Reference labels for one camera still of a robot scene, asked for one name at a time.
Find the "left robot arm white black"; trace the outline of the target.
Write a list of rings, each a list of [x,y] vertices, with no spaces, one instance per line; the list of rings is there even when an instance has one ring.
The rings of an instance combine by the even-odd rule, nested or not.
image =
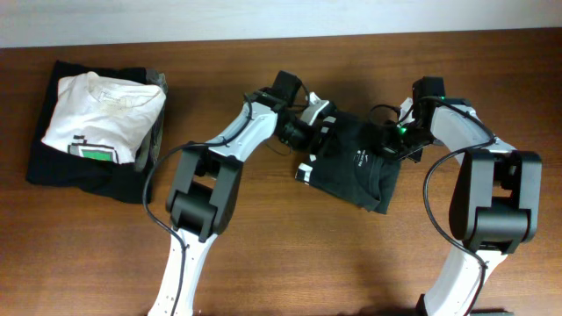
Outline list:
[[[169,223],[148,216],[170,237],[168,261],[148,316],[194,313],[194,298],[205,259],[233,217],[246,160],[276,137],[290,149],[306,151],[319,135],[318,122],[335,111],[300,78],[280,71],[269,87],[246,94],[238,116],[206,142],[189,141],[178,154],[165,208]]]

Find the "dark green t-shirt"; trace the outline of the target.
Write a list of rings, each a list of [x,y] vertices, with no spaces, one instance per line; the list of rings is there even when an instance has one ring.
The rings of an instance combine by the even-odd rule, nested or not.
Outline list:
[[[377,131],[376,126],[351,113],[328,116],[295,179],[368,212],[386,214],[401,163],[371,150],[369,142]]]

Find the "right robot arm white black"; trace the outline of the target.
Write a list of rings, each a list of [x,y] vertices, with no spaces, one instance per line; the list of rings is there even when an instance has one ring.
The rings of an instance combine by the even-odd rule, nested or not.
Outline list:
[[[451,244],[439,277],[421,294],[419,315],[472,315],[487,279],[537,232],[542,159],[501,140],[478,118],[464,98],[447,97],[444,80],[424,76],[412,85],[413,98],[389,126],[377,150],[388,159],[421,159],[422,150],[439,143],[449,153],[429,169],[422,185],[427,211],[429,182],[450,159],[460,165],[445,232],[435,216],[433,227]]]

